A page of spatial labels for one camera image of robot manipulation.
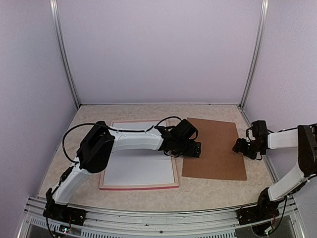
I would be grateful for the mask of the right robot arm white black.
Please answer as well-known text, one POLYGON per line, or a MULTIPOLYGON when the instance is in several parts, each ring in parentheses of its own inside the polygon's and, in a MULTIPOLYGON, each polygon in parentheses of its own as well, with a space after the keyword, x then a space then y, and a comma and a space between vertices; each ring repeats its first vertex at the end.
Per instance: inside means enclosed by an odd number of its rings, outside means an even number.
POLYGON ((283 177, 259 195, 253 215, 264 220, 277 208, 284 197, 295 193, 310 178, 317 175, 317 124, 300 124, 293 128, 273 132, 266 121, 257 120, 246 130, 246 138, 238 138, 232 148, 251 160, 275 153, 285 159, 292 156, 293 167, 283 177))

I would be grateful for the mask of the brown cardboard backing board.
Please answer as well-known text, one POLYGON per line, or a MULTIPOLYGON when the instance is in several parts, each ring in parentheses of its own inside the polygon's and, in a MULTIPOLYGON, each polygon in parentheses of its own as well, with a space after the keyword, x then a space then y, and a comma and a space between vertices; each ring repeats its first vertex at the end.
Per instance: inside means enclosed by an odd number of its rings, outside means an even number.
POLYGON ((236 124, 227 121, 187 118, 197 128, 201 142, 199 158, 183 159, 182 176, 197 179, 246 181, 242 154, 232 151, 238 139, 236 124))

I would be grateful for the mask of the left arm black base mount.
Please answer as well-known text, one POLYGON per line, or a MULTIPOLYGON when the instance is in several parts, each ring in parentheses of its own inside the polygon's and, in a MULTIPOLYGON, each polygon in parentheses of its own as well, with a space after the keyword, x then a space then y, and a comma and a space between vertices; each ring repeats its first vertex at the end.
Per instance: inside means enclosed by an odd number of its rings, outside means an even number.
POLYGON ((67 205, 53 204, 44 209, 43 216, 55 221, 83 226, 86 219, 86 213, 87 212, 83 209, 68 207, 67 205))

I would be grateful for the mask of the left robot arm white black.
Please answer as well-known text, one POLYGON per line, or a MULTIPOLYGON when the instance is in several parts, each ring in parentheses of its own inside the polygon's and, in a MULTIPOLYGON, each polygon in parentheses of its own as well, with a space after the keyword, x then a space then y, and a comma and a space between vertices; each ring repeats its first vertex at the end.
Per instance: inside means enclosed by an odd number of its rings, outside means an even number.
POLYGON ((45 212, 60 221, 69 216, 67 205, 73 193, 89 176, 104 171, 111 154, 116 151, 146 149, 162 151, 167 156, 194 158, 201 154, 202 144, 196 141, 199 132, 186 119, 177 125, 157 123, 146 129, 115 128, 104 121, 90 126, 75 159, 69 159, 71 166, 60 176, 57 185, 46 192, 45 212))

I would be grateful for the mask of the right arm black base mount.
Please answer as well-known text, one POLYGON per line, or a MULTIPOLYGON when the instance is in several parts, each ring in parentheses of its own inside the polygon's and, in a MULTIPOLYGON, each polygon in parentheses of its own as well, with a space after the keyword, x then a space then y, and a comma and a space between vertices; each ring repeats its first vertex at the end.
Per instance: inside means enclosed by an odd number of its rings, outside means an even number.
POLYGON ((278 209, 261 210, 259 206, 241 207, 236 211, 239 225, 247 225, 279 216, 278 209))

